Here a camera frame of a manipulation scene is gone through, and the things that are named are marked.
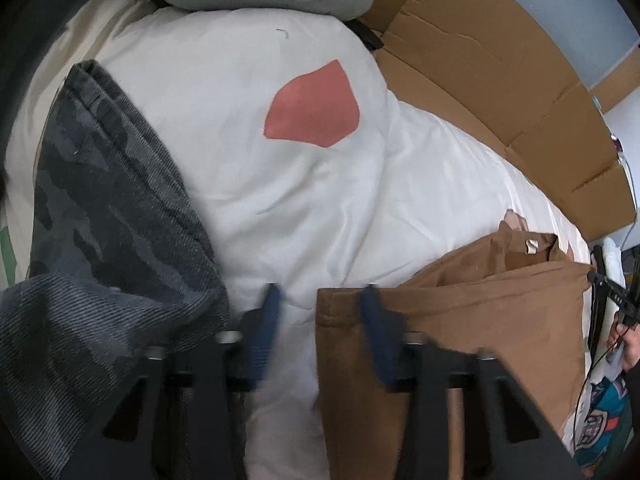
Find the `person right hand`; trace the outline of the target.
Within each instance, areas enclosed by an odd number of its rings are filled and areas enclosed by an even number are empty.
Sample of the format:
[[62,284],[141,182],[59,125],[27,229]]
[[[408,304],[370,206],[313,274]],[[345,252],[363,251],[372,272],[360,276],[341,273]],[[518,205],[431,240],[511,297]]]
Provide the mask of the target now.
[[622,317],[616,314],[606,344],[613,347],[611,366],[614,372],[617,375],[621,372],[629,372],[639,362],[639,325],[630,328],[622,322]]

